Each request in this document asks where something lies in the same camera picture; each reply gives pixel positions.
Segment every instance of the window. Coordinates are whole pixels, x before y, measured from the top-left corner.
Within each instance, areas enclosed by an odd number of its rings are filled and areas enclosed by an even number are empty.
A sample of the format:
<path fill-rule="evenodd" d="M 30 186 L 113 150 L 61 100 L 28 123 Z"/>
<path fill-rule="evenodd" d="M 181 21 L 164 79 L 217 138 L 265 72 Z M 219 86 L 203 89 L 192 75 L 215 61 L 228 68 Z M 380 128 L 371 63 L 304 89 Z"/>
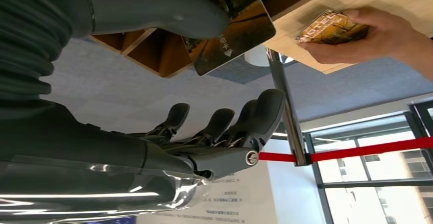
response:
<path fill-rule="evenodd" d="M 421 150 L 406 151 L 406 152 L 403 152 L 403 156 L 406 159 L 422 158 Z"/>
<path fill-rule="evenodd" d="M 334 224 L 430 223 L 425 218 L 430 210 L 420 199 L 417 187 L 382 187 L 383 198 L 378 197 L 374 187 L 350 188 L 350 191 L 353 194 L 345 188 L 325 189 Z"/>
<path fill-rule="evenodd" d="M 380 161 L 379 155 L 377 154 L 364 156 L 364 159 L 366 162 Z"/>
<path fill-rule="evenodd" d="M 431 172 L 412 172 L 414 178 L 431 178 Z"/>
<path fill-rule="evenodd" d="M 398 115 L 308 137 L 310 148 L 325 152 L 410 140 L 415 135 L 405 116 Z M 334 224 L 433 224 L 433 177 L 420 149 L 320 161 L 315 172 L 321 176 L 319 191 L 326 195 Z M 431 186 L 421 186 L 430 181 Z"/>
<path fill-rule="evenodd" d="M 423 200 L 427 208 L 433 208 L 433 197 L 424 197 Z"/>
<path fill-rule="evenodd" d="M 346 167 L 346 164 L 344 163 L 344 160 L 342 160 L 342 159 L 337 159 L 337 163 L 338 163 L 339 167 Z"/>
<path fill-rule="evenodd" d="M 315 151 L 326 152 L 356 147 L 354 140 L 318 141 Z M 367 180 L 360 157 L 332 159 L 318 163 L 323 182 L 349 182 Z"/>
<path fill-rule="evenodd" d="M 420 192 L 433 192 L 433 186 L 421 186 L 418 187 Z"/>
<path fill-rule="evenodd" d="M 387 222 L 388 224 L 397 224 L 397 221 L 392 216 L 387 216 Z"/>
<path fill-rule="evenodd" d="M 360 137 L 357 141 L 360 146 L 369 146 L 414 138 L 412 131 L 407 128 L 397 130 L 394 133 L 390 131 L 388 134 L 378 133 Z M 425 167 L 427 164 L 420 152 L 417 149 L 365 156 L 368 174 L 371 180 L 432 178 L 428 167 Z"/>
<path fill-rule="evenodd" d="M 424 162 L 408 163 L 407 165 L 409 166 L 409 170 L 411 172 L 427 171 L 422 163 Z"/>

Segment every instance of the human finger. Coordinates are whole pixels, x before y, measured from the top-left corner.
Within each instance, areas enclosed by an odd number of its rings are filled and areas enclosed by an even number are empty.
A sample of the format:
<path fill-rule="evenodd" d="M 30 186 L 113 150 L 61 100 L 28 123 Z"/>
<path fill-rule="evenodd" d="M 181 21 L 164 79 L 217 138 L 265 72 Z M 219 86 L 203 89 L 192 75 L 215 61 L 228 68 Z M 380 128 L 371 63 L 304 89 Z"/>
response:
<path fill-rule="evenodd" d="M 361 56 L 366 51 L 367 43 L 365 40 L 358 40 L 344 44 L 317 44 L 317 43 L 300 43 L 299 46 L 306 49 L 310 54 L 327 57 L 349 58 Z"/>
<path fill-rule="evenodd" d="M 396 20 L 396 16 L 388 12 L 378 10 L 373 7 L 364 7 L 360 9 L 349 9 L 343 11 L 343 14 L 347 15 L 350 19 L 357 23 L 386 29 L 393 25 Z"/>

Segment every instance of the robotic hand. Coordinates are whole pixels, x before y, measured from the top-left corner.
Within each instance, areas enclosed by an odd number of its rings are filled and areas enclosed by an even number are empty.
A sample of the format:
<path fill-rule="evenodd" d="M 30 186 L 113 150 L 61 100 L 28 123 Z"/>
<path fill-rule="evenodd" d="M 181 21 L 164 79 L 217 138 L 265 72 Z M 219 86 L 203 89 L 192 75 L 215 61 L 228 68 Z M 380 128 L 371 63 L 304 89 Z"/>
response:
<path fill-rule="evenodd" d="M 170 142 L 188 105 L 149 133 L 77 122 L 40 76 L 70 37 L 163 28 L 220 35 L 228 17 L 208 0 L 0 0 L 0 222 L 80 222 L 185 208 L 208 180 L 249 168 L 276 129 L 284 95 L 265 91 L 221 110 L 188 141 Z"/>

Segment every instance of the white display board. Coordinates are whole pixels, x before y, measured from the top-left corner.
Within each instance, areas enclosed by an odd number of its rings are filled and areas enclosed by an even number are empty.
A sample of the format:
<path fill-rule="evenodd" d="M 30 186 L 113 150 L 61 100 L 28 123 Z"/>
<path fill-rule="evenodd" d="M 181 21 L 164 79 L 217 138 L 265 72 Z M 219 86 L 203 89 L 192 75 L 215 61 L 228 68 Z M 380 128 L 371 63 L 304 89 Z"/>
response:
<path fill-rule="evenodd" d="M 206 201 L 191 209 L 141 215 L 137 224 L 276 224 L 267 163 L 212 182 Z"/>

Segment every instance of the metal screw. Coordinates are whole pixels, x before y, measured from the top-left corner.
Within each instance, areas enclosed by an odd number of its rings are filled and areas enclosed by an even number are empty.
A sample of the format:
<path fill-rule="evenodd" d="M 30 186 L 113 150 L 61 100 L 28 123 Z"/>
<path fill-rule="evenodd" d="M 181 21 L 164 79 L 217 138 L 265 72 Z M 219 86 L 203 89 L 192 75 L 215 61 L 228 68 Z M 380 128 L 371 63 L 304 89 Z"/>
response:
<path fill-rule="evenodd" d="M 248 165 L 255 165 L 258 162 L 258 154 L 256 151 L 249 151 L 245 157 Z"/>

